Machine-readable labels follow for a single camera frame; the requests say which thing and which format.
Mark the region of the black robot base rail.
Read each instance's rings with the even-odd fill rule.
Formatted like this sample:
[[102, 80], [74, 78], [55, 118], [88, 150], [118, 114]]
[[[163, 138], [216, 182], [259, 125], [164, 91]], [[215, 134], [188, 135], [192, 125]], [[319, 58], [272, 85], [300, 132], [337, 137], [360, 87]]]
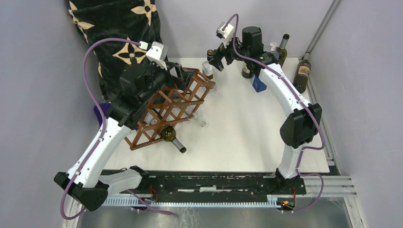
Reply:
[[130, 191], [156, 194], [158, 203], [265, 202], [267, 196], [304, 195], [301, 177], [286, 180], [275, 173], [222, 171], [151, 171]]

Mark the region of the tall clear glass bottle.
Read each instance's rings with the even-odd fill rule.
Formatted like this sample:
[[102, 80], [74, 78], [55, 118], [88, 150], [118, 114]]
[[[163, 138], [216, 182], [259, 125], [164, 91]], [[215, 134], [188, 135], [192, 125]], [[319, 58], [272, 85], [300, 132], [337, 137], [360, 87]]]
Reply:
[[[187, 118], [190, 121], [197, 122], [200, 127], [204, 127], [206, 125], [206, 121], [203, 119], [202, 115], [199, 114], [197, 111], [194, 111], [196, 105], [190, 105], [185, 108], [185, 111], [180, 115], [181, 108], [174, 107], [171, 110], [171, 114], [168, 115], [167, 121], [173, 121], [174, 117], [178, 117], [179, 119]], [[157, 119], [151, 114], [147, 113], [144, 120], [144, 123], [147, 125], [157, 124]]]

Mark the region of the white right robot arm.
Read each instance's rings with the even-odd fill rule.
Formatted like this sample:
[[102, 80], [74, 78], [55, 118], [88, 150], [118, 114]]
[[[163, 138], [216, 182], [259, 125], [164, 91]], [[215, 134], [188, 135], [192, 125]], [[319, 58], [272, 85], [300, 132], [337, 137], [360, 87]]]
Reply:
[[318, 133], [322, 108], [311, 104], [298, 92], [284, 74], [278, 59], [264, 51], [259, 27], [250, 26], [242, 30], [242, 41], [235, 37], [235, 27], [221, 23], [216, 31], [222, 43], [215, 50], [208, 50], [207, 60], [219, 71], [234, 60], [242, 61], [247, 69], [266, 85], [280, 103], [286, 120], [280, 127], [280, 137], [285, 144], [282, 160], [276, 169], [274, 186], [277, 192], [286, 194], [293, 189], [298, 179], [300, 152], [308, 147]]

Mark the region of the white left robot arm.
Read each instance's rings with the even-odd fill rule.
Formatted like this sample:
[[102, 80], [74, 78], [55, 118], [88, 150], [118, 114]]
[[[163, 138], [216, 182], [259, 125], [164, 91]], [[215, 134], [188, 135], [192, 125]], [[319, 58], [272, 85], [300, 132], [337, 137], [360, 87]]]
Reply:
[[77, 163], [67, 172], [58, 172], [54, 182], [89, 211], [101, 207], [107, 197], [126, 190], [145, 193], [149, 189], [145, 178], [148, 173], [138, 166], [110, 175], [101, 173], [117, 146], [145, 114], [149, 100], [164, 87], [185, 90], [197, 71], [173, 62], [167, 62], [166, 68], [155, 63], [127, 66], [99, 132]]

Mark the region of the brown wooden wine rack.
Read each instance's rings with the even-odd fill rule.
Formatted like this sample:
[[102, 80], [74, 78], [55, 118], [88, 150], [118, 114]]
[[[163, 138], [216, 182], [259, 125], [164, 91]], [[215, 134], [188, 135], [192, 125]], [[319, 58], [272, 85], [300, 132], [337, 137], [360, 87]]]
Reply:
[[[215, 83], [197, 69], [196, 74], [192, 77], [189, 86], [185, 90], [169, 87], [162, 88], [146, 105], [145, 113], [135, 125], [134, 138], [125, 137], [129, 149], [134, 151], [155, 143], [164, 142], [159, 135], [163, 128], [168, 125], [175, 128], [177, 124], [189, 121], [187, 118], [179, 119], [176, 116], [173, 121], [167, 121], [166, 119], [171, 114], [171, 110], [174, 107], [180, 107], [181, 115], [187, 106], [196, 105], [194, 111], [197, 111], [214, 86]], [[145, 124], [143, 120], [147, 113], [151, 113], [158, 123], [153, 125]]]

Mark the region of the green wine bottle black cap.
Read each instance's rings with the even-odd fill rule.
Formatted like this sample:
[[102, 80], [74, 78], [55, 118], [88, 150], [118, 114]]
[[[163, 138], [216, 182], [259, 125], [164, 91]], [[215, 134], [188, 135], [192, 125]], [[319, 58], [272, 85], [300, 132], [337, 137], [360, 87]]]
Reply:
[[249, 60], [244, 60], [242, 69], [241, 69], [241, 75], [245, 79], [252, 79], [255, 76], [255, 66], [256, 64], [253, 61]]

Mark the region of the clear liquor bottle black cap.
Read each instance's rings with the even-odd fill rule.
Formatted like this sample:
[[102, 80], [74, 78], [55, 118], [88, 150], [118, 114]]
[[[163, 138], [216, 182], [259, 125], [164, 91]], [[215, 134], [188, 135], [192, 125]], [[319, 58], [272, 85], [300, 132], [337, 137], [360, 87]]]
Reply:
[[202, 63], [202, 73], [206, 75], [211, 81], [215, 83], [215, 86], [211, 89], [212, 91], [217, 91], [217, 76], [218, 70], [216, 67], [209, 63], [210, 57], [213, 55], [213, 50], [209, 49], [207, 51], [207, 60]]

